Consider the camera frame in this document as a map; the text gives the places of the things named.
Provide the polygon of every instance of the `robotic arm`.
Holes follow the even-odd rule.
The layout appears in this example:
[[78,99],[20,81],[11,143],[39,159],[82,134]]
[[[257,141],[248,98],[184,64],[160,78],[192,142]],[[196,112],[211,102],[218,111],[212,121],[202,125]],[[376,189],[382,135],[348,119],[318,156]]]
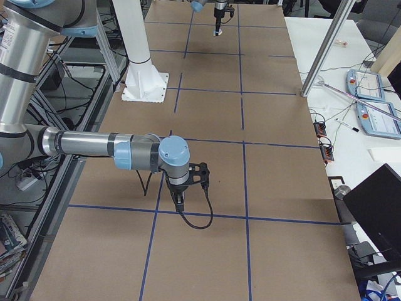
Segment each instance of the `robotic arm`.
[[[125,44],[130,68],[124,94],[130,100],[145,101],[155,95],[164,96],[159,90],[165,89],[167,83],[152,65],[139,1],[130,1],[129,5],[125,0],[113,3],[117,16],[123,16],[120,27],[128,41]],[[96,0],[8,0],[4,8],[9,23],[0,46],[0,170],[40,156],[108,156],[121,169],[162,171],[175,208],[182,216],[188,186],[201,184],[209,202],[207,165],[189,162],[189,148],[181,137],[160,139],[154,134],[101,134],[23,124],[49,39],[59,34],[96,35]],[[132,36],[138,38],[137,43],[132,42]]]
[[[207,0],[190,0],[190,6],[194,10],[194,12],[199,13]],[[216,18],[216,28],[213,32],[214,36],[219,36],[222,34],[221,24],[222,19],[226,16],[226,13],[230,14],[230,18],[234,17],[235,9],[232,5],[228,5],[228,0],[215,0],[214,3],[214,17]]]

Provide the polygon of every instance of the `brown cardboard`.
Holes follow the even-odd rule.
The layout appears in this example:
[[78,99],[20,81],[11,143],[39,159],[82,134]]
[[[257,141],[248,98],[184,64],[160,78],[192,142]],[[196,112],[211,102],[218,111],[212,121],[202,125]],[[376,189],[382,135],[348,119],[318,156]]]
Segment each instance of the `brown cardboard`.
[[[211,170],[209,197],[216,214],[245,215],[244,165],[242,145],[189,141],[192,162],[206,162]],[[161,210],[175,211],[165,184],[160,200]],[[185,192],[185,211],[209,214],[201,187]]]
[[286,28],[241,27],[241,53],[257,56],[294,56],[293,47]]
[[[205,223],[198,216],[190,220]],[[196,231],[177,214],[158,216],[143,301],[247,300],[245,221],[214,223]]]
[[192,8],[188,2],[152,1],[145,22],[190,23]]
[[238,28],[223,26],[223,34],[214,36],[214,25],[192,25],[189,36],[188,51],[206,53],[239,53]]
[[283,9],[276,5],[239,5],[239,24],[241,26],[267,26],[286,28]]
[[245,141],[317,146],[308,101],[293,95],[245,94]]
[[319,149],[246,146],[249,215],[337,222]]
[[31,301],[138,300],[153,218],[69,208]]
[[[139,300],[142,280],[143,301],[359,299],[282,8],[234,6],[213,37],[213,4],[197,14],[153,1],[146,27],[153,64],[170,73],[165,101],[116,93],[101,127],[186,138],[190,161],[211,171],[212,226],[184,223],[161,174],[143,197],[135,171],[90,159],[71,203],[97,207],[68,210],[32,301]],[[199,185],[185,213],[208,222]]]
[[185,51],[189,25],[145,23],[150,50]]
[[183,69],[183,88],[240,91],[238,56],[188,53]]
[[184,63],[183,53],[173,53],[164,51],[151,51],[152,63],[157,66],[159,72],[166,72],[169,76],[170,88],[178,88],[182,65]]
[[[192,24],[209,24],[215,25],[216,18],[213,16],[214,14],[214,3],[206,3],[203,10],[199,13],[194,13],[194,17],[192,18]],[[229,20],[229,14],[226,13],[225,18],[222,22],[227,22]],[[238,14],[235,12],[234,17],[227,23],[230,26],[238,26]]]
[[180,91],[173,133],[192,139],[242,141],[238,93]]
[[163,103],[124,102],[121,101],[121,94],[122,91],[112,98],[100,132],[155,133],[164,137],[169,134],[173,126],[176,90],[167,90]]
[[244,55],[242,63],[242,89],[246,92],[297,94],[302,82],[295,58]]
[[360,299],[340,227],[249,222],[253,300]]
[[[150,172],[141,171],[144,183]],[[160,174],[152,176],[147,196],[143,196],[137,173],[117,169],[113,159],[90,158],[75,189],[71,204],[155,209]]]

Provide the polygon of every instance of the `blue tape grid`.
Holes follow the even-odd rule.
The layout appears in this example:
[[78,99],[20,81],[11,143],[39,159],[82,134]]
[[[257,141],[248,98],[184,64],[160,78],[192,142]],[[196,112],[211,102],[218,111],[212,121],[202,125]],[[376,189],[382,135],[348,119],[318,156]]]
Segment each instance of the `blue tape grid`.
[[[82,204],[69,204],[70,208],[83,208],[83,209],[100,209],[100,210],[114,210],[114,211],[133,211],[133,212],[145,212],[155,213],[154,209],[140,209],[140,208],[127,208],[127,207],[113,207],[113,206],[97,206],[97,205],[82,205]],[[169,210],[157,210],[158,214],[178,214],[175,211]],[[185,215],[189,216],[210,216],[208,213],[197,213],[197,212],[185,212]],[[262,218],[259,216],[241,216],[241,215],[230,215],[230,214],[214,214],[215,218],[231,218],[231,219],[243,219],[249,221],[274,221],[279,223],[296,223],[296,224],[320,224],[325,226],[341,226],[341,223],[335,223],[331,221],[309,221],[307,219],[286,219],[286,218]]]
[[[201,25],[201,26],[214,26],[214,24],[205,24],[205,23],[180,23],[180,22],[159,22],[159,21],[145,21],[145,23],[153,23],[153,24],[178,24],[178,25]],[[238,25],[230,25],[230,24],[222,24],[221,27],[237,27]],[[273,28],[273,29],[287,29],[286,27],[281,26],[250,26],[250,25],[240,25],[243,28]]]
[[[182,83],[182,73],[180,74],[179,86],[177,88],[167,88],[171,90],[177,90],[177,96],[175,99],[175,107],[174,113],[177,112],[178,101],[179,101],[179,93],[181,90],[191,90],[191,91],[205,91],[205,92],[226,92],[226,93],[240,93],[241,94],[241,121],[242,121],[242,130],[244,129],[244,104],[243,104],[243,94],[245,93],[255,93],[255,94],[276,94],[276,95],[296,95],[295,93],[279,93],[279,92],[247,92],[243,91],[242,88],[242,63],[241,63],[241,37],[240,37],[240,28],[275,28],[275,29],[286,29],[285,27],[275,27],[275,26],[241,26],[239,24],[239,6],[237,6],[237,16],[238,16],[238,25],[225,25],[230,27],[237,27],[238,28],[238,54],[237,53],[203,53],[203,52],[196,52],[196,51],[188,51],[189,45],[189,38],[190,38],[190,31],[192,25],[203,25],[203,26],[213,26],[212,24],[201,24],[201,23],[193,23],[194,12],[192,12],[190,23],[174,23],[174,22],[151,22],[147,21],[146,23],[162,23],[162,24],[188,24],[188,36],[187,42],[185,46],[185,51],[168,51],[168,50],[151,50],[151,51],[159,51],[159,52],[171,52],[171,53],[183,53],[184,58],[186,57],[187,53],[197,53],[197,54],[212,54],[212,55],[238,55],[239,56],[239,81],[240,81],[240,91],[227,91],[227,90],[206,90],[206,89],[195,89],[195,88],[181,88]],[[270,55],[272,57],[290,57],[293,56],[279,56],[279,55]],[[234,215],[226,215],[226,214],[215,214],[216,218],[232,218],[232,219],[244,219],[246,222],[246,246],[247,246],[247,271],[248,271],[248,294],[249,294],[249,301],[252,301],[252,278],[251,278],[251,247],[250,247],[250,238],[249,238],[249,221],[256,220],[256,221],[275,221],[275,222],[286,222],[286,223],[305,223],[305,224],[323,224],[323,225],[332,225],[332,226],[339,226],[340,223],[332,223],[332,222],[324,222],[324,221],[308,221],[308,220],[297,220],[297,219],[281,219],[281,218],[262,218],[262,217],[255,217],[249,216],[249,207],[248,207],[248,198],[247,198],[247,172],[246,172],[246,146],[247,145],[270,145],[270,146],[278,146],[278,147],[300,147],[300,148],[308,148],[308,149],[318,149],[318,147],[307,146],[307,145],[284,145],[284,144],[268,144],[268,143],[259,143],[259,142],[239,142],[239,141],[228,141],[228,140],[201,140],[201,139],[186,139],[189,141],[202,141],[202,142],[217,142],[217,143],[233,143],[233,144],[241,144],[242,145],[242,157],[243,157],[243,168],[244,168],[244,200],[245,200],[245,216],[234,216]],[[143,299],[143,293],[145,290],[145,283],[147,277],[147,270],[148,264],[150,260],[150,254],[152,251],[152,244],[154,240],[154,233],[156,228],[157,216],[158,214],[177,214],[175,211],[162,211],[159,210],[161,192],[163,187],[163,180],[164,175],[160,180],[160,187],[159,193],[157,196],[156,207],[154,210],[152,209],[138,209],[138,208],[119,208],[119,207],[112,207],[112,206],[92,206],[92,205],[82,205],[82,204],[70,204],[69,207],[71,208],[88,208],[88,209],[106,209],[106,210],[117,210],[117,211],[135,211],[135,212],[145,212],[145,213],[153,213],[154,219],[152,223],[152,230],[150,233],[150,239],[148,244],[148,251],[147,257],[145,261],[145,266],[143,269],[143,277],[142,277],[142,284],[140,289],[139,301]],[[208,214],[204,213],[186,213],[186,215],[192,216],[208,216]]]

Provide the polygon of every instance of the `white pillar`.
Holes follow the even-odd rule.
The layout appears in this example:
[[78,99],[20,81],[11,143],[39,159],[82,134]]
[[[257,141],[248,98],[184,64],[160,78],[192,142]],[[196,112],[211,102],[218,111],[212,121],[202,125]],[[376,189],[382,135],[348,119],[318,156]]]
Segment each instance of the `white pillar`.
[[150,59],[149,45],[139,0],[113,0],[130,66],[123,100],[163,102],[168,73],[159,73]]

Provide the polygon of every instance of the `blue joint cap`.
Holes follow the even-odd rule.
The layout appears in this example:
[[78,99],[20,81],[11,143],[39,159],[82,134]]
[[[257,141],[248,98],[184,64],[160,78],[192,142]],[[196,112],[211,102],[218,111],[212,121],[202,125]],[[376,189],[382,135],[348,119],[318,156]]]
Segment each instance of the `blue joint cap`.
[[43,8],[56,0],[9,0],[21,8]]
[[120,142],[114,148],[114,164],[119,169],[132,169],[131,143]]
[[192,1],[190,6],[194,10],[195,13],[199,13],[203,9],[203,5],[197,1]]
[[93,38],[97,33],[97,25],[82,28],[63,28],[61,31],[63,36],[74,36],[76,38]]
[[183,166],[189,162],[189,147],[179,136],[163,139],[159,145],[160,158],[170,166]]

